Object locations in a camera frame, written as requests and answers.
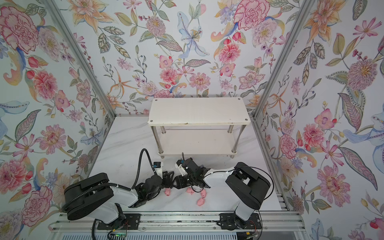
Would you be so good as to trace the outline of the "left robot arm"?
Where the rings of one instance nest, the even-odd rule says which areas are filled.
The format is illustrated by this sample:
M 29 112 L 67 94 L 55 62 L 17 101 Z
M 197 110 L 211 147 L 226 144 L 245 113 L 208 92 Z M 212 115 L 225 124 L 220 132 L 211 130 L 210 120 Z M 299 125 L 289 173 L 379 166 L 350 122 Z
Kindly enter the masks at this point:
M 105 224 L 121 223 L 124 219 L 122 206 L 139 208 L 160 194 L 162 189 L 173 187 L 174 173 L 153 175 L 133 188 L 111 183 L 106 173 L 72 184 L 65 189 L 62 212 L 68 220 L 94 218 Z

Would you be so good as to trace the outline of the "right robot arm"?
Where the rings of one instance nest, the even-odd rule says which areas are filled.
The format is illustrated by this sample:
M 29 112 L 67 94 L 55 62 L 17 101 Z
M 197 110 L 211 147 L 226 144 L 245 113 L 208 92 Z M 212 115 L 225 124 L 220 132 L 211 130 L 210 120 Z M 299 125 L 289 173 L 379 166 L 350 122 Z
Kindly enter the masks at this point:
M 229 187 L 239 199 L 235 209 L 236 219 L 248 221 L 262 203 L 273 193 L 275 185 L 266 171 L 238 162 L 233 168 L 226 170 L 213 170 L 198 166 L 192 158 L 178 160 L 175 164 L 180 175 L 173 181 L 176 189 L 188 189 L 191 193 L 200 193 L 204 199 L 207 189 Z

